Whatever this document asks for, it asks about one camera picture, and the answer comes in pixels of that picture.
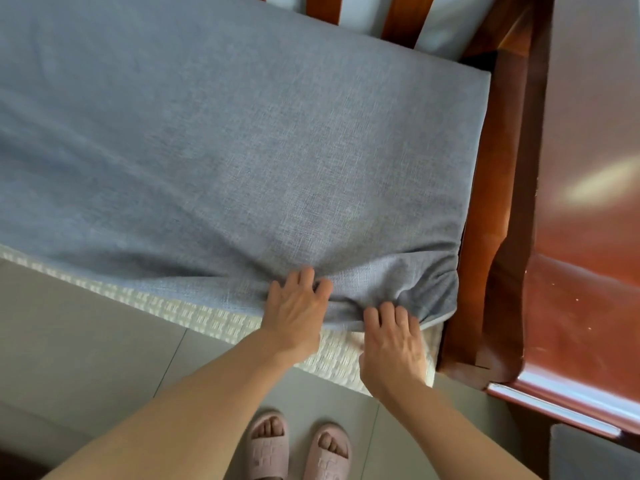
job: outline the person's right hand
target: person's right hand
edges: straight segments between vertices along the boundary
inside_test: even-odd
[[[371,395],[384,403],[411,381],[424,383],[427,359],[420,325],[402,307],[386,302],[364,310],[364,352],[360,378]]]

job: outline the white woven mat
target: white woven mat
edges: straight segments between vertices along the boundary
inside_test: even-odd
[[[230,344],[238,343],[245,335],[260,327],[260,317],[229,313],[177,299],[160,298],[130,288],[85,280],[61,273],[1,244],[0,257]],[[442,323],[424,330],[422,334],[427,345],[426,380],[428,385],[433,385]],[[318,353],[298,364],[297,367],[322,379],[368,394],[360,380],[358,366],[362,336],[362,333],[356,332],[323,330]]]

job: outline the forearm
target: forearm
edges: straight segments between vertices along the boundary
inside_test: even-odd
[[[438,391],[417,380],[401,388],[384,404],[411,433],[442,480],[539,480]]]
[[[251,334],[71,457],[51,479],[222,478],[244,428],[290,364]]]

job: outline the cushion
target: cushion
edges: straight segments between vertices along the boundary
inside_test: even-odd
[[[0,242],[261,314],[302,264],[325,325],[456,308],[489,74],[258,0],[7,0]]]

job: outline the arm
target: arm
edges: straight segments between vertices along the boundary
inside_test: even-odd
[[[360,376],[411,433],[442,480],[540,480],[424,383],[420,327],[391,303],[365,311]]]
[[[262,325],[55,469],[48,480],[221,479],[284,372],[316,352],[332,285],[314,271],[272,283]]]

